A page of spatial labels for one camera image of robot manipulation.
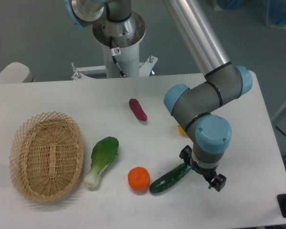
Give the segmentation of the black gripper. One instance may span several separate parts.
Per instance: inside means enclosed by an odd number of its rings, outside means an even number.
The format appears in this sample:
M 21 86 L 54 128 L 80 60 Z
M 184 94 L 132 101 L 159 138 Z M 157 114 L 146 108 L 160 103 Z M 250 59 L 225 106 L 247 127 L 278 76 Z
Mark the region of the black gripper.
M 187 166 L 190 166 L 193 171 L 202 175 L 205 179 L 209 179 L 209 189 L 214 188 L 216 191 L 221 191 L 224 188 L 226 177 L 222 174 L 217 174 L 218 161 L 207 163 L 199 160 L 196 156 L 192 156 L 192 148 L 189 145 L 186 145 L 181 150 L 179 157 Z

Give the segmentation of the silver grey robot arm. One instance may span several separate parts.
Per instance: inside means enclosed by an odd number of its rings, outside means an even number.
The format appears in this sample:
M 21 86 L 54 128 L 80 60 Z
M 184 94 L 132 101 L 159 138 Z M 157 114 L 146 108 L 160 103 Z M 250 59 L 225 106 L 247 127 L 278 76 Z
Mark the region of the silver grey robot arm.
M 138 44 L 145 35 L 145 24 L 129 0 L 67 0 L 64 4 L 76 28 L 92 26 L 103 48 L 108 78 L 138 77 L 143 72 Z M 155 180 L 149 190 L 164 192 L 193 170 L 210 188 L 220 191 L 226 177 L 216 169 L 230 144 L 232 129 L 213 111 L 247 93 L 253 79 L 245 67 L 230 62 L 197 1 L 167 0 L 165 4 L 205 82 L 195 88 L 178 84 L 166 93 L 167 110 L 193 146 L 186 146 L 179 155 L 183 163 Z

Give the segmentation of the yellow fruit behind arm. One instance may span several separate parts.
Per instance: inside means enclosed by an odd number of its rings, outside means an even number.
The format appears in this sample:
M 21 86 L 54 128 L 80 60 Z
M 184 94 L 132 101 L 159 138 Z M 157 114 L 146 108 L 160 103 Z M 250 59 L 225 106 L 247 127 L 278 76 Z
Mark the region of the yellow fruit behind arm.
M 178 126 L 178 130 L 179 130 L 180 134 L 186 135 L 186 132 L 182 129 L 182 127 L 180 125 Z

